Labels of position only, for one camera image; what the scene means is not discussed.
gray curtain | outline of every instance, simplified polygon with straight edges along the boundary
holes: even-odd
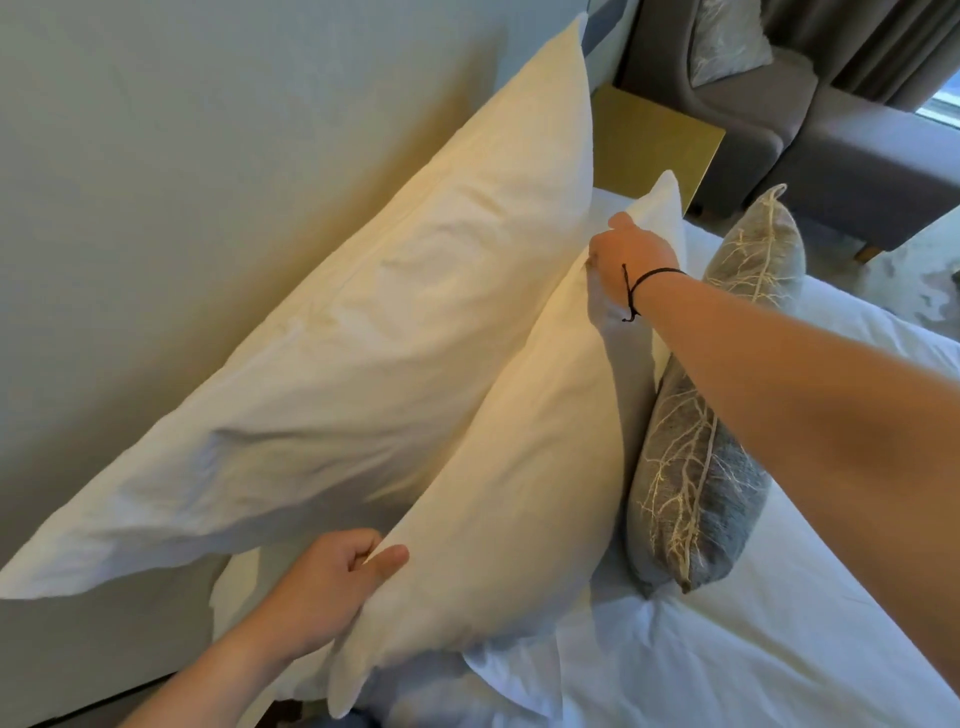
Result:
[[[960,69],[960,0],[764,0],[771,41],[817,75],[914,111]]]

chair leg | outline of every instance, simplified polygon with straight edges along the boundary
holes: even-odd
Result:
[[[883,253],[883,250],[878,248],[876,245],[865,245],[860,249],[860,252],[853,256],[853,259],[860,263],[869,263],[875,257]]]

gold side table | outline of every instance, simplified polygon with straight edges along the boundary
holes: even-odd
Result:
[[[598,88],[591,105],[593,186],[642,197],[672,169],[686,212],[724,130],[611,85]]]

headboard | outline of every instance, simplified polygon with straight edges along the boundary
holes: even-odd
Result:
[[[8,0],[0,563],[587,3]],[[180,667],[217,563],[0,602],[0,728]]]

hand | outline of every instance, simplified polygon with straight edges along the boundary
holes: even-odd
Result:
[[[370,528],[324,534],[237,630],[268,660],[292,662],[320,649],[410,558],[406,546],[390,546],[368,560],[381,540]]]
[[[617,305],[627,306],[623,266],[633,285],[656,268],[677,268],[677,254],[659,235],[641,230],[626,212],[617,212],[607,224],[612,228],[590,239],[590,264],[600,275],[603,289]]]

